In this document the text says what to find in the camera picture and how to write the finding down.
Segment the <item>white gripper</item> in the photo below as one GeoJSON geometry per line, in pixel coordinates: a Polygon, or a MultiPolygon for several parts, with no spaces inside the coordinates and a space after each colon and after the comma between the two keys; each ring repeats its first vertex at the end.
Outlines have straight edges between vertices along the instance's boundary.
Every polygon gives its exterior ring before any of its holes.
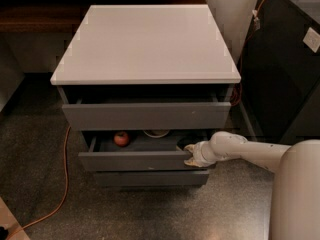
{"type": "Polygon", "coordinates": [[[183,148],[184,151],[193,152],[192,158],[185,160],[184,164],[190,167],[208,167],[217,162],[213,149],[208,141],[188,144],[183,148]]]}

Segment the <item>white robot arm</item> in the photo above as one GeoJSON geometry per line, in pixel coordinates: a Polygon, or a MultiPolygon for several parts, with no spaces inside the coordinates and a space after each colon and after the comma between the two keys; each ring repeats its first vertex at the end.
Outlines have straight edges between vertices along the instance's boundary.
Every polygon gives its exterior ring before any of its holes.
{"type": "Polygon", "coordinates": [[[320,240],[319,139],[284,145],[218,131],[183,149],[191,154],[185,161],[190,167],[241,159],[273,173],[269,240],[320,240]]]}

